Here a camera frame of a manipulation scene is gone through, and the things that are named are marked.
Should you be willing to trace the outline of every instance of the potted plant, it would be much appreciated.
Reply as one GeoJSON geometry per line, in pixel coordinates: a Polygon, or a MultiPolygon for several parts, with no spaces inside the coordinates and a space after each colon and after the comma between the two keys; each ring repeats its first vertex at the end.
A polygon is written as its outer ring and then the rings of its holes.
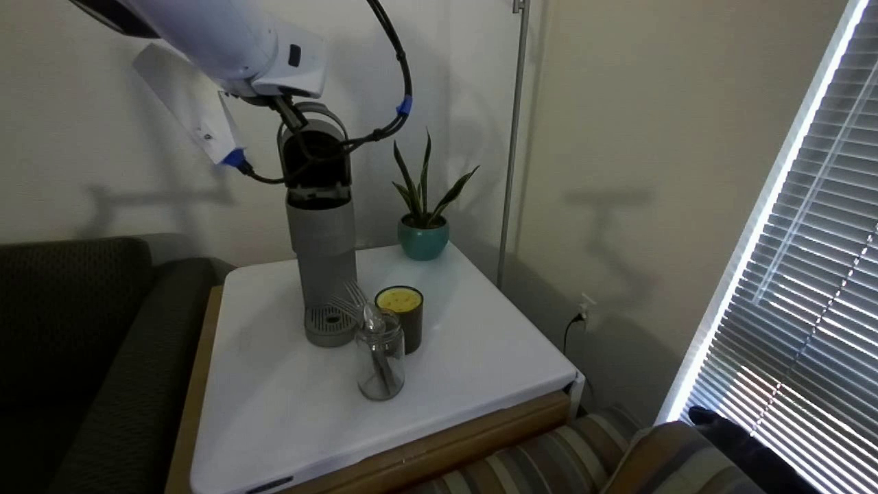
{"type": "Polygon", "coordinates": [[[431,177],[431,150],[433,141],[427,137],[426,154],[422,154],[422,166],[420,166],[420,180],[412,182],[408,166],[401,154],[397,147],[393,147],[393,156],[394,166],[401,169],[404,185],[393,185],[404,203],[406,203],[406,215],[401,217],[397,226],[397,239],[406,251],[408,258],[417,261],[427,261],[437,258],[443,246],[446,246],[446,221],[442,217],[443,209],[460,196],[460,189],[467,188],[467,182],[476,174],[476,169],[472,169],[468,174],[464,174],[442,198],[437,206],[431,206],[431,188],[427,188],[427,177],[431,177]]]}

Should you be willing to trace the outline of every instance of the dark sofa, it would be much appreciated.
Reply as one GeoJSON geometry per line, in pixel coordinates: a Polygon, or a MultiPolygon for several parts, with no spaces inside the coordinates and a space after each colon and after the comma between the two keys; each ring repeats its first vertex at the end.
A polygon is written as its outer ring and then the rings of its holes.
{"type": "Polygon", "coordinates": [[[0,247],[0,493],[161,493],[212,261],[0,247]]]}

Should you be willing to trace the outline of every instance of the gray sofa arm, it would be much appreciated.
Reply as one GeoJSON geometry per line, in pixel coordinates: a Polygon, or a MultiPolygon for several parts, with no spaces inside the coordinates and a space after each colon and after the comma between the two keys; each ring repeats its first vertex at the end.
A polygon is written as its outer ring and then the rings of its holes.
{"type": "Polygon", "coordinates": [[[213,283],[212,261],[176,261],[155,269],[50,493],[161,493],[213,283]]]}
{"type": "Polygon", "coordinates": [[[0,409],[90,401],[151,280],[139,239],[0,247],[0,409]]]}

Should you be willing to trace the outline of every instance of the white wall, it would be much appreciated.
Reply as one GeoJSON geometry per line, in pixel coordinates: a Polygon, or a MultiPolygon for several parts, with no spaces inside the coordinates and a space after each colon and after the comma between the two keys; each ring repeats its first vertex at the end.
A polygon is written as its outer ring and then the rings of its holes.
{"type": "MultiPolygon", "coordinates": [[[[401,74],[361,0],[260,0],[271,18],[320,30],[331,51],[323,102],[353,136],[393,119],[401,74]]],[[[433,185],[482,170],[452,236],[496,269],[515,18],[505,0],[387,0],[415,73],[415,119],[397,137],[420,163],[433,136],[433,185]]],[[[120,40],[68,3],[0,5],[0,241],[151,233],[158,258],[231,265],[287,258],[282,188],[212,169],[135,80],[143,41],[120,40]]],[[[277,119],[234,104],[249,159],[279,177],[277,119]]],[[[353,154],[358,246],[389,246],[401,202],[389,144],[353,154]]]]}
{"type": "Polygon", "coordinates": [[[552,0],[505,291],[651,423],[841,0],[552,0]]]}

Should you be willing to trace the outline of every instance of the window blinds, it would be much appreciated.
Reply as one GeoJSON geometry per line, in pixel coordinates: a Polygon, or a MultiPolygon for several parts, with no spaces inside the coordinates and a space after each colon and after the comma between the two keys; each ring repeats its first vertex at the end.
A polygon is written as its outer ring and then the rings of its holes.
{"type": "Polygon", "coordinates": [[[819,493],[878,493],[878,0],[733,288],[693,405],[819,493]]]}

